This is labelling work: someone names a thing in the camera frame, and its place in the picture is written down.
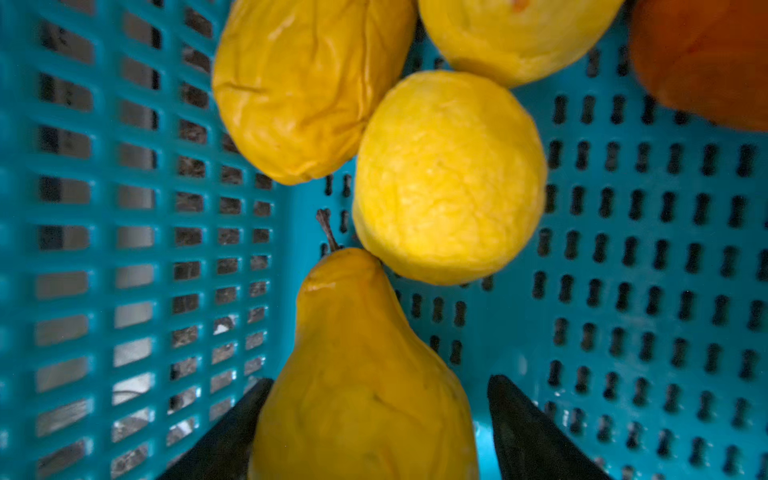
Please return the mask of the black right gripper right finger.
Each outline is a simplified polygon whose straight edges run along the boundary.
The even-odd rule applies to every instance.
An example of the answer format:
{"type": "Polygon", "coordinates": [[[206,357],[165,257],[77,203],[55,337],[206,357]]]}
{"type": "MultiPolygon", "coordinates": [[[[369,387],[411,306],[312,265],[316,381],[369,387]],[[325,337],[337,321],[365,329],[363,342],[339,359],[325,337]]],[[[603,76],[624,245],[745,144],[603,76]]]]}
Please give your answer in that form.
{"type": "Polygon", "coordinates": [[[506,376],[490,377],[487,397],[503,479],[608,477],[506,376]]]}

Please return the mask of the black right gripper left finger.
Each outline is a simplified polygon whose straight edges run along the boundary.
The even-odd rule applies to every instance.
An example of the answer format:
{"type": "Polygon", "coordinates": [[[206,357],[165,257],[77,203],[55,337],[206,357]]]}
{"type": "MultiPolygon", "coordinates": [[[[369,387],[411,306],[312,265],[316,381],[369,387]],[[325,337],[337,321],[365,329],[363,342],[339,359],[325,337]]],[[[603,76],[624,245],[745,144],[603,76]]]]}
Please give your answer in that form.
{"type": "Polygon", "coordinates": [[[273,384],[260,379],[159,479],[243,479],[259,414],[273,384]]]}

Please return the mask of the yellow round lemon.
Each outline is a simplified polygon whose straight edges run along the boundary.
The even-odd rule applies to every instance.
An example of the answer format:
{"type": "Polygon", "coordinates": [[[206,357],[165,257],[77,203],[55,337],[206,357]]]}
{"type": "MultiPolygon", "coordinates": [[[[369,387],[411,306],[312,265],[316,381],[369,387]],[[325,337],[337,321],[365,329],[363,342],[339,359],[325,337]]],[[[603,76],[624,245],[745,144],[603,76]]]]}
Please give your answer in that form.
{"type": "Polygon", "coordinates": [[[385,96],[365,131],[354,226],[402,277],[470,283],[531,239],[547,175],[535,122],[509,90],[469,73],[418,72],[385,96]]]}

